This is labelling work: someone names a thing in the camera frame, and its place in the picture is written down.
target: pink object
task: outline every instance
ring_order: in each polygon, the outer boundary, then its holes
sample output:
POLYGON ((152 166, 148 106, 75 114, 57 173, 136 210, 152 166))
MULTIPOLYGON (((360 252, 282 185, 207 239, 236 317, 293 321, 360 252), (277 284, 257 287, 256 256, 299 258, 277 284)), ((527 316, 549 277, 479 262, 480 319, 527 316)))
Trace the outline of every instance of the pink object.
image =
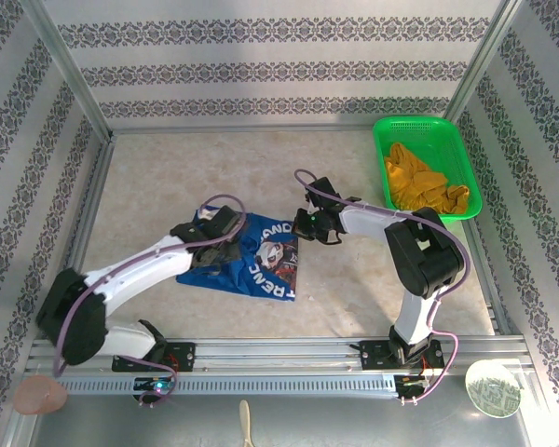
POLYGON ((21 414, 45 414, 58 411, 66 402, 64 386, 45 375, 22 381, 14 398, 14 408, 21 414))

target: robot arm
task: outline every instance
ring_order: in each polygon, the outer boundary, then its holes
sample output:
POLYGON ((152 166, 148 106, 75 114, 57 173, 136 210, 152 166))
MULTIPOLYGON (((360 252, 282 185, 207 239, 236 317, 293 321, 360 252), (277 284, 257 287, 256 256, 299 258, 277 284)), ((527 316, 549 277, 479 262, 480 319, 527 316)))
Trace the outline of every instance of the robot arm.
POLYGON ((60 272, 37 315, 39 328, 56 345, 64 319, 79 296, 102 282, 78 307, 68 327, 62 356, 67 364, 78 365, 95 355, 129 356, 160 362, 165 339, 148 322, 125 323, 110 318, 121 305, 158 282, 181 275, 191 268, 224 264, 240 258, 235 237, 225 242, 196 247, 228 235, 239 220, 239 213, 229 207, 207 211, 206 216, 171 229, 152 247, 120 263, 84 275, 73 269, 60 272), (184 247, 193 243, 192 248, 184 247), (108 277, 110 272, 123 269, 108 277))
MULTIPOLYGON (((339 197, 326 177, 309 186, 330 196, 339 197)), ((464 268, 455 243, 439 231, 412 219, 381 215, 366 210, 363 202, 350 197, 346 206, 312 191, 307 192, 308 210, 296 213, 293 233, 306 240, 326 245, 341 243, 339 234, 372 237, 387 242, 405 287, 400 315, 389 330, 389 350, 400 365, 412 363, 427 349, 431 341, 431 309, 436 300, 464 268), (330 235, 335 234, 334 241, 330 235), (423 249, 419 242, 429 243, 423 249)), ((412 213, 443 226, 439 215, 425 208, 412 213)))

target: clothing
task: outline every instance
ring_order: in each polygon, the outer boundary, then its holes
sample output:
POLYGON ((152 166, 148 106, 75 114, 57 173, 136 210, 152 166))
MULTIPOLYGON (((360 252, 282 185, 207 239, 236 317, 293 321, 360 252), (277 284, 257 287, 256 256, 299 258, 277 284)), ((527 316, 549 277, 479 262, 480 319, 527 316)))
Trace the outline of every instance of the clothing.
POLYGON ((400 142, 391 145, 385 166, 391 200, 400 210, 431 207, 441 214, 463 214, 468 209, 468 186, 448 187, 442 173, 431 170, 400 142))
POLYGON ((291 221, 248 213, 239 238, 241 259, 200 267, 176 277, 181 284, 250 296, 294 301, 298 237, 291 221))

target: blue t-shirt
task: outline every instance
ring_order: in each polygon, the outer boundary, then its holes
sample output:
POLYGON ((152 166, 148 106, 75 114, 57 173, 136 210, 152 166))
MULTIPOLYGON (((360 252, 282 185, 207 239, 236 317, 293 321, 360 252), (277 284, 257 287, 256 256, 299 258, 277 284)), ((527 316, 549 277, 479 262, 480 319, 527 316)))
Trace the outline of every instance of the blue t-shirt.
POLYGON ((298 237, 292 222, 247 214, 240 234, 242 258, 221 266, 199 267, 176 281, 218 291, 294 301, 298 269, 298 237))

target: floor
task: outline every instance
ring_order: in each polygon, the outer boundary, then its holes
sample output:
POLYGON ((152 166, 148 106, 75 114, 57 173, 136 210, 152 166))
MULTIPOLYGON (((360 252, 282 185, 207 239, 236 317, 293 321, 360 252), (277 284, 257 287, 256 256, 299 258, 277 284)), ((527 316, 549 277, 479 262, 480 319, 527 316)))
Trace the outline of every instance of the floor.
MULTIPOLYGON (((118 137, 84 271, 141 251, 189 221, 210 196, 239 196, 248 211, 291 220, 305 206, 297 168, 326 175, 342 196, 383 203, 371 131, 177 133, 118 137)), ((460 223, 449 224, 464 243, 460 223)), ((126 302, 117 318, 150 320, 167 337, 387 335, 403 287, 387 247, 345 237, 300 242, 295 302, 252 298, 166 279, 126 302)), ((492 334, 475 273, 449 295, 435 328, 492 334)))

